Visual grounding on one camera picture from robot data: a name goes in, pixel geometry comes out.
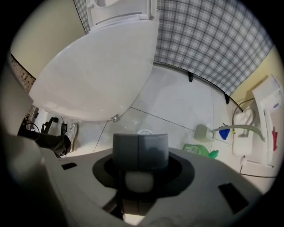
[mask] floor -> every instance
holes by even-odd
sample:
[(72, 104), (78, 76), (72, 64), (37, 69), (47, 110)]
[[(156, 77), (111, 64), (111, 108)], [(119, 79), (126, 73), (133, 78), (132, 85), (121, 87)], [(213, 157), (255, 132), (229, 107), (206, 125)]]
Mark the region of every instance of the floor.
[[(244, 174), (245, 178), (265, 193), (272, 185), (278, 168), (273, 171), (265, 168), (255, 171), (254, 166), (242, 167), (242, 157), (232, 153), (232, 132), (226, 140), (217, 133), (214, 142), (200, 143), (193, 138), (198, 124), (205, 124), (212, 129), (224, 124), (231, 125), (235, 108), (232, 101), (227, 105), (224, 94), (208, 84), (197, 79), (189, 82), (184, 74), (154, 67), (142, 91), (120, 121), (87, 122), (58, 117), (59, 122), (52, 124), (49, 134), (60, 135), (62, 120), (68, 125), (72, 122), (79, 124), (74, 152), (67, 155), (70, 157), (111, 148), (113, 133), (139, 133), (144, 129), (153, 133), (167, 133), (169, 147), (182, 149), (188, 143), (202, 144), (210, 152), (219, 150), (218, 160)], [(41, 127), (53, 116), (39, 110), (35, 123)], [(275, 166), (280, 166), (280, 162), (276, 162)]]

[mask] person's leg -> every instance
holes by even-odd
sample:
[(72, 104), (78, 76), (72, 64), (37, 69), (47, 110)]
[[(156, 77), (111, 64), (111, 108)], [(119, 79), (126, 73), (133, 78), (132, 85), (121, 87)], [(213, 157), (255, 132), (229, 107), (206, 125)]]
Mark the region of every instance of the person's leg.
[(39, 145), (39, 147), (48, 148), (59, 156), (69, 153), (71, 149), (71, 141), (66, 135), (53, 136), (30, 131), (24, 127), (20, 128), (18, 135), (36, 140), (35, 142)]

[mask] toilet seat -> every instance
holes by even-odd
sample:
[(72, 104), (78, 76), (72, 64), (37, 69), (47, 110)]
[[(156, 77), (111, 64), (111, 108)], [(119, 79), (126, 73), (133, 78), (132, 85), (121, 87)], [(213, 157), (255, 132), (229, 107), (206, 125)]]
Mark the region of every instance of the toilet seat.
[(158, 14), (154, 20), (122, 15), (93, 26), (40, 73), (29, 93), (34, 105), (85, 121), (122, 115), (151, 73), (157, 36)]

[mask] plaid curtain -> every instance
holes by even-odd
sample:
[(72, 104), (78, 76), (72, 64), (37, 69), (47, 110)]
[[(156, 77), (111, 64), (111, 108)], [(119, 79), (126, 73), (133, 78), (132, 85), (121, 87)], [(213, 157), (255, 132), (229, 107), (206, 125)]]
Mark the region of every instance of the plaid curtain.
[[(74, 0), (86, 33), (86, 0)], [(273, 42), (237, 0), (158, 0), (155, 60), (190, 71), (228, 95), (261, 64)]]

